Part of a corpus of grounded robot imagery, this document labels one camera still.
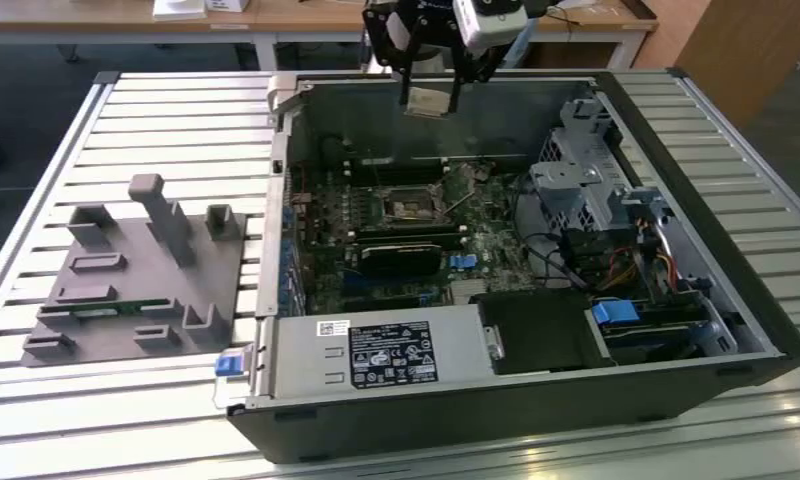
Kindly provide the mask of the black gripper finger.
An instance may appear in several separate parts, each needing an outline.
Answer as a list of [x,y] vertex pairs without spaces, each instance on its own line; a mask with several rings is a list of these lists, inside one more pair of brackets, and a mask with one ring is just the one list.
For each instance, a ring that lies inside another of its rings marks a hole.
[[400,75],[398,104],[408,104],[412,66],[420,50],[418,14],[413,4],[366,4],[362,21],[372,53],[381,66]]
[[454,113],[459,107],[461,88],[465,84],[485,83],[501,64],[501,46],[487,48],[479,57],[468,50],[459,30],[456,20],[448,23],[454,31],[450,40],[450,56],[453,61],[453,82],[449,97],[448,112]]

